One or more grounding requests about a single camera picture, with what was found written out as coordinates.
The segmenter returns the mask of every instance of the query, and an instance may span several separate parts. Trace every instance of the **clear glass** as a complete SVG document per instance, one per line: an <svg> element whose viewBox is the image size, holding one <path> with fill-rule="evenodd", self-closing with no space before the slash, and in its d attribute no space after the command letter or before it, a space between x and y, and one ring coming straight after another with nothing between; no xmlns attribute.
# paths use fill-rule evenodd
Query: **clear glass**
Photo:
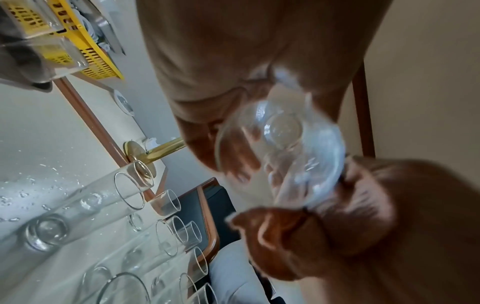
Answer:
<svg viewBox="0 0 480 304"><path fill-rule="evenodd" d="M62 207L28 223L25 238L40 251L72 242L143 209L143 191L153 185L147 166L135 161L77 190Z"/></svg>
<svg viewBox="0 0 480 304"><path fill-rule="evenodd" d="M165 190L150 201L161 219L166 219L179 212L182 207L175 192L170 189Z"/></svg>
<svg viewBox="0 0 480 304"><path fill-rule="evenodd" d="M185 230L185 224L178 216L174 215L171 218L163 221L167 223L170 226L170 228L176 233L176 235L178 236L178 240L182 244L185 244L188 242L189 235Z"/></svg>
<svg viewBox="0 0 480 304"><path fill-rule="evenodd" d="M262 206L314 206L342 173L345 145L338 126L310 101L261 101L222 125L215 159L244 198Z"/></svg>
<svg viewBox="0 0 480 304"><path fill-rule="evenodd" d="M2 239L0 291L14 287L61 246L142 209L142 192L153 184L151 172L136 161L80 188L62 207Z"/></svg>
<svg viewBox="0 0 480 304"><path fill-rule="evenodd" d="M150 304L142 280L133 273L122 272L108 280L99 291L81 304Z"/></svg>
<svg viewBox="0 0 480 304"><path fill-rule="evenodd" d="M186 304L187 300L194 294L197 289L193 280L186 274L182 273L179 278L174 279L157 295L152 296L152 304Z"/></svg>
<svg viewBox="0 0 480 304"><path fill-rule="evenodd" d="M143 277L178 254L180 242L170 227L160 220L119 249L92 265L76 291L75 302L90 298L115 273L128 272Z"/></svg>
<svg viewBox="0 0 480 304"><path fill-rule="evenodd" d="M0 23L0 33L23 39L62 30L64 27L47 0L0 0L8 20Z"/></svg>
<svg viewBox="0 0 480 304"><path fill-rule="evenodd" d="M214 289L208 283L202 286L196 293L188 298L186 304L217 304L217 296Z"/></svg>
<svg viewBox="0 0 480 304"><path fill-rule="evenodd" d="M1 48L13 56L19 72L33 83L48 82L89 66L80 50L65 37L40 36L2 44Z"/></svg>
<svg viewBox="0 0 480 304"><path fill-rule="evenodd" d="M151 293L153 295L161 292L168 285L168 282L170 282L179 272L179 269L182 269L183 272L185 272L186 269L186 273L194 283L198 282L209 273L207 259L198 247L175 257L168 261L167 264L168 267L164 267L162 274L157 276L152 282Z"/></svg>
<svg viewBox="0 0 480 304"><path fill-rule="evenodd" d="M185 228L181 228L178 234L182 239L186 239L186 241L182 242L185 246L185 251L189 251L202 242L202 234L200 233L197 223L194 221L185 225Z"/></svg>

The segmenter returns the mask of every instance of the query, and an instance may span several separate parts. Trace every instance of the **yellow basket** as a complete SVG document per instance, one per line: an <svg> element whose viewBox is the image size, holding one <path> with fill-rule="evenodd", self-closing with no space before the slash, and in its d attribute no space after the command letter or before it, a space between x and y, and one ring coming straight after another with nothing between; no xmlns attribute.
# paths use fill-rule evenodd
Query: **yellow basket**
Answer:
<svg viewBox="0 0 480 304"><path fill-rule="evenodd" d="M118 77L124 79L123 75L110 60L108 55L93 41L82 23L76 17L66 0L49 0L48 5L55 12L64 29L50 35L58 35L68 38L85 56L89 63L88 69L83 74L93 79ZM10 12L15 12L14 17L21 23L23 29L28 32L32 27L45 26L41 18L29 9L9 5ZM71 61L67 53L48 52L43 53L47 59L59 64Z"/></svg>

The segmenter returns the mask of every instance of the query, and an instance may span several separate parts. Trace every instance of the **dark wooden door frame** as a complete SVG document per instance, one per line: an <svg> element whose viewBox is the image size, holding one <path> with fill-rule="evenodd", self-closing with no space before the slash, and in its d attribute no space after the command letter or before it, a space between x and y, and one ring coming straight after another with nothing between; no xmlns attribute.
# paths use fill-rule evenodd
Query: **dark wooden door frame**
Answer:
<svg viewBox="0 0 480 304"><path fill-rule="evenodd" d="M358 119L363 156L375 157L367 78L365 76L365 65L363 63L353 77L351 84L353 86L353 96L355 98L356 116Z"/></svg>

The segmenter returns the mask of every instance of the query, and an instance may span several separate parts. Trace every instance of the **yellow plastic basket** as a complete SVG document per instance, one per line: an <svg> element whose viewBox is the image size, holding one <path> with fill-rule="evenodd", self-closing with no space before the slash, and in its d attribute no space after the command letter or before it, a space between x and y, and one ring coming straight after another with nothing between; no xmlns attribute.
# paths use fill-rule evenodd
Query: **yellow plastic basket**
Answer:
<svg viewBox="0 0 480 304"><path fill-rule="evenodd" d="M124 79L108 55L90 37L65 0L49 0L48 5L64 27L63 30L50 35L68 38L81 51L89 63L89 67L82 71L83 74L93 79L109 77ZM9 6L8 9L10 12L15 12L13 15L21 23L25 32L31 27L44 26L41 18L31 10L14 5ZM59 64L68 63L71 60L67 53L47 52L42 55Z"/></svg>

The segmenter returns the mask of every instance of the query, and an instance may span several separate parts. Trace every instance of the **white round object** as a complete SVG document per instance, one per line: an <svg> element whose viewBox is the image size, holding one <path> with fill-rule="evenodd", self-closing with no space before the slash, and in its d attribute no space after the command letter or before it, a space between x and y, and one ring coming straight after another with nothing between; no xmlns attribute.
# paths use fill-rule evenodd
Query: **white round object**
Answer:
<svg viewBox="0 0 480 304"><path fill-rule="evenodd" d="M127 115L135 116L135 112L129 105L129 102L125 97L117 90L113 91L113 99L115 99L116 105Z"/></svg>

